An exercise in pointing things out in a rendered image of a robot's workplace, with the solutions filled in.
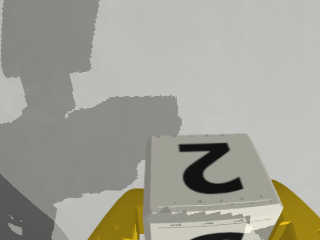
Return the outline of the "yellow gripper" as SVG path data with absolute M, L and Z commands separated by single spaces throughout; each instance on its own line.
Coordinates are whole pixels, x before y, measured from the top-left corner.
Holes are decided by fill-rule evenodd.
M 320 217 L 295 193 L 271 179 L 283 210 L 268 240 L 320 240 Z M 124 193 L 87 240 L 139 240 L 143 228 L 144 188 Z

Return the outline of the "white number cube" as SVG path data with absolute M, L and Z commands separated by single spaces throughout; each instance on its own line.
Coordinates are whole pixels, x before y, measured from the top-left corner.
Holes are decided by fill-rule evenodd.
M 268 240 L 283 208 L 247 133 L 146 140 L 145 240 Z

